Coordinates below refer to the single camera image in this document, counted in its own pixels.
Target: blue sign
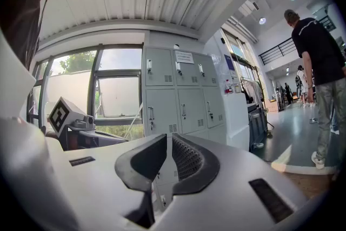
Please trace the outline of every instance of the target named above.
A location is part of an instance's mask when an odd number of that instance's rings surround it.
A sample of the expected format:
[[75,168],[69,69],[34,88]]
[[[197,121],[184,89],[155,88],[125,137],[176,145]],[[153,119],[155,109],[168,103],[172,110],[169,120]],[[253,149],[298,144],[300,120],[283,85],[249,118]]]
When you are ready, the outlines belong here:
[[232,63],[232,58],[230,56],[227,56],[227,55],[225,55],[225,58],[226,58],[226,62],[227,62],[228,68],[230,70],[234,70],[234,66],[233,66],[233,63]]

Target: railing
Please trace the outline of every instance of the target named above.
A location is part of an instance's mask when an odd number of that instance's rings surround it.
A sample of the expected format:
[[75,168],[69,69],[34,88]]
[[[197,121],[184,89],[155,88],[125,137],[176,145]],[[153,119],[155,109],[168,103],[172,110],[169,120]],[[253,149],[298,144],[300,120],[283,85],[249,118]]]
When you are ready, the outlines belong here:
[[334,23],[330,20],[329,16],[321,18],[319,22],[327,29],[328,32],[331,32],[334,29],[336,29]]
[[[319,20],[319,22],[327,29],[328,32],[336,29],[334,23],[331,21],[329,16],[323,17]],[[286,39],[286,41],[283,41],[277,46],[267,50],[266,52],[263,52],[259,56],[261,57],[262,62],[265,65],[295,50],[296,46],[292,38],[288,38]]]
[[280,57],[291,53],[296,50],[296,46],[292,40],[292,38],[286,39],[282,43],[277,46],[267,50],[266,52],[260,54],[263,64],[268,64]]

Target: paper sign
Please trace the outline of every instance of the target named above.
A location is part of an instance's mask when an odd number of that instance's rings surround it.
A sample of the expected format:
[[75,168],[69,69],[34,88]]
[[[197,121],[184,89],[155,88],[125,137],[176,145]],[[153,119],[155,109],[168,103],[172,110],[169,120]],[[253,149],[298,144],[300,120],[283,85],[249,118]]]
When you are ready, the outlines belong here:
[[232,58],[230,56],[227,56],[227,55],[225,55],[225,58],[226,58],[226,62],[227,62],[227,65],[228,65],[228,69],[229,70],[234,70],[234,66],[233,66],[233,63],[232,63]]
[[178,63],[194,64],[192,53],[175,51],[175,56]]

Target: white sneaker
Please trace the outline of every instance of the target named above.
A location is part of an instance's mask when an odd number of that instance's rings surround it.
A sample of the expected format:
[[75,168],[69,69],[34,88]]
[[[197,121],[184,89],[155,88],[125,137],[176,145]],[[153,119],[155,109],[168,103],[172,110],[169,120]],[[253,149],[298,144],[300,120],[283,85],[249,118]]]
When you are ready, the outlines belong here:
[[311,156],[311,160],[315,163],[317,169],[323,169],[324,168],[324,161],[320,160],[316,157],[317,152],[313,152]]
[[340,133],[339,133],[339,130],[334,131],[333,128],[331,128],[330,131],[331,131],[332,133],[336,134],[336,135],[339,135],[339,134],[340,134]]

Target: black slot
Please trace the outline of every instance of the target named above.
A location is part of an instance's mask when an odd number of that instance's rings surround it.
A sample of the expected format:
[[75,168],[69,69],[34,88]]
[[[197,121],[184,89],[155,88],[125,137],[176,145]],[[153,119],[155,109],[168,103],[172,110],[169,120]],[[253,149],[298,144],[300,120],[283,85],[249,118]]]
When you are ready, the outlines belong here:
[[288,207],[288,205],[263,179],[255,179],[250,181],[249,184],[252,186],[275,223],[278,223],[293,214],[292,209]]
[[79,164],[85,164],[85,163],[89,163],[89,162],[92,162],[94,161],[95,159],[91,156],[89,157],[84,157],[84,158],[80,158],[80,159],[75,159],[75,160],[71,160],[70,161],[70,164],[71,166],[77,166]]

